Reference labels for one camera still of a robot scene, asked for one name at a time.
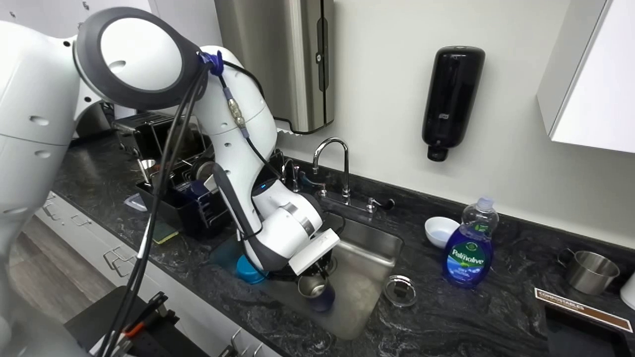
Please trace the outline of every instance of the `blue cable clip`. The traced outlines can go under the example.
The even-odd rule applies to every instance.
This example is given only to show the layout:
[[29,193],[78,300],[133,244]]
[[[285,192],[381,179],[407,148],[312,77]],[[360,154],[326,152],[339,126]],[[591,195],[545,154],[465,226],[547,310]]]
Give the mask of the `blue cable clip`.
[[223,64],[223,54],[218,51],[216,55],[209,54],[207,52],[200,52],[203,63],[211,62],[214,65],[210,68],[210,73],[216,77],[220,77],[223,74],[225,65]]

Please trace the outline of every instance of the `stainless steel sink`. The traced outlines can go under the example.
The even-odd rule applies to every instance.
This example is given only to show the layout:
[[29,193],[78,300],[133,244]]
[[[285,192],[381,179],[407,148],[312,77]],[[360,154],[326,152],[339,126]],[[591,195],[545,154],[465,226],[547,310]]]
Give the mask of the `stainless steel sink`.
[[[342,219],[327,213],[323,229],[337,229]],[[390,276],[401,253],[403,241],[391,234],[346,220],[346,227],[340,234],[341,242],[333,249],[333,263],[329,280],[335,289],[333,307],[325,313],[317,313],[309,308],[306,300],[298,293],[297,284],[287,281],[265,280],[254,287],[282,302],[298,313],[312,319],[318,325],[343,339],[354,339],[363,330],[370,314],[381,296],[383,285]],[[235,241],[225,245],[235,245],[230,259],[225,260],[226,269],[236,270],[236,260],[241,251]],[[228,247],[221,248],[225,258]]]

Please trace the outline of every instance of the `paper towel dispenser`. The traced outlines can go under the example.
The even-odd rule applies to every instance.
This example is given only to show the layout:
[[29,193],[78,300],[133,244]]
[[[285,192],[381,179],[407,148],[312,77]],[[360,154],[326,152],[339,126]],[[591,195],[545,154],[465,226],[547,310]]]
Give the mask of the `paper towel dispenser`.
[[223,46],[295,133],[333,121],[333,0],[215,0]]

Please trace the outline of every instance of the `sink drain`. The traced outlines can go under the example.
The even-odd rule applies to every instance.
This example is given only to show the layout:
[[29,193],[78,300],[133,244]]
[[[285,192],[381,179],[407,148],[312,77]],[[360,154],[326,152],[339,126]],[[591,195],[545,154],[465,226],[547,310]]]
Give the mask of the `sink drain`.
[[326,266],[326,273],[331,275],[337,269],[337,259],[335,257],[331,257],[331,261]]

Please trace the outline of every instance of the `black marble countertop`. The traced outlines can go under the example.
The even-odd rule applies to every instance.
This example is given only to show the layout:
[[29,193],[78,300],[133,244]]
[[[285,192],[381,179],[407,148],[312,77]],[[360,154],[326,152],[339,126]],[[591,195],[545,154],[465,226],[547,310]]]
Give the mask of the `black marble countertop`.
[[[321,171],[326,174],[312,179],[337,189],[340,174]],[[53,190],[138,248],[147,213],[123,201],[135,193],[140,178],[136,161],[119,151],[111,136],[69,149]],[[442,251],[424,233],[429,217],[460,220],[462,205],[356,176],[351,176],[351,191],[396,201],[393,210],[379,211],[372,218],[350,210],[339,213],[403,239],[405,247],[393,272],[411,278],[418,294],[417,303],[403,309],[381,297],[365,331],[354,340],[337,338],[215,264],[213,250],[232,237],[231,227],[212,239],[179,236],[153,246],[150,256],[158,267],[283,356],[548,356],[544,310],[534,288],[635,322],[635,311],[616,293],[635,268],[633,250],[502,215],[493,236],[493,271],[475,289],[466,290],[441,276]],[[605,255],[623,274],[600,296],[577,292],[556,262],[564,248]],[[635,356],[635,337],[632,333],[625,337]]]

